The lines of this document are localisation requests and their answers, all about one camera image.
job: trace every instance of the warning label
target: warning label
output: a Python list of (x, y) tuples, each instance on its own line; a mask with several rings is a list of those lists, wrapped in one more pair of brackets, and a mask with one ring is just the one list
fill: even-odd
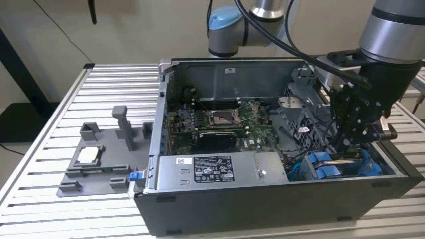
[(193, 171), (197, 183), (235, 181), (231, 156), (195, 157)]

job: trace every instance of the wall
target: wall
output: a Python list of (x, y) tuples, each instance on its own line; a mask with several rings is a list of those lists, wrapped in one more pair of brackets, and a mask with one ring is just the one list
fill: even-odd
[[(209, 56), (208, 0), (98, 0), (98, 25), (91, 23), (87, 0), (38, 2), (95, 63)], [(233, 1), (213, 0), (213, 8), (229, 4)], [(60, 101), (88, 62), (84, 55), (32, 0), (0, 1), (0, 27), (50, 100)], [(275, 52), (275, 47), (249, 47), (239, 56), (269, 57)], [(0, 108), (26, 102), (3, 67), (0, 77)]]
[(296, 0), (289, 32), (297, 48), (312, 55), (359, 48), (373, 4), (375, 0)]

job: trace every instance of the aluminum profile table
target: aluminum profile table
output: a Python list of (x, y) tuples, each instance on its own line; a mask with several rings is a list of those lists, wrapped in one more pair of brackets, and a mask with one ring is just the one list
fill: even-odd
[[(59, 198), (56, 190), (84, 122), (118, 128), (115, 105), (127, 105), (134, 126), (154, 121), (158, 65), (95, 65), (84, 69), (2, 192), (0, 239), (151, 239), (128, 194)], [(389, 122), (399, 150), (425, 176), (425, 125), (399, 103)], [(181, 238), (425, 238), (425, 182), (385, 200), (356, 222), (183, 236)]]

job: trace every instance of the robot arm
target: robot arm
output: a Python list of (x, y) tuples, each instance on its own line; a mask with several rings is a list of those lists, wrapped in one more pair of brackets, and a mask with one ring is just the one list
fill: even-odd
[[(211, 54), (228, 57), (237, 53), (239, 46), (267, 45), (272, 41), (321, 69), (321, 74), (319, 71), (316, 74), (324, 83), (329, 77), (348, 82), (343, 89), (332, 88), (329, 92), (337, 127), (332, 140), (336, 151), (345, 152), (352, 145), (395, 139), (397, 132), (387, 118), (424, 65), (425, 1), (377, 0), (360, 48), (329, 53), (319, 60), (275, 37), (283, 19), (281, 1), (259, 0), (249, 13), (240, 0), (235, 2), (240, 12), (231, 11), (211, 18)], [(231, 27), (216, 29), (215, 21), (228, 22), (228, 16), (233, 16)], [(359, 73), (347, 71), (355, 68), (360, 69)]]
[(360, 67), (371, 89), (347, 84), (331, 91), (339, 152), (351, 145), (395, 139), (387, 118), (425, 58), (425, 1), (377, 0), (360, 40), (360, 49), (329, 53), (339, 67)]
[[(257, 0), (249, 14), (273, 35), (279, 34), (284, 19), (284, 0)], [(216, 9), (209, 17), (209, 53), (212, 57), (231, 57), (240, 46), (267, 46), (269, 40), (243, 19), (236, 7)]]

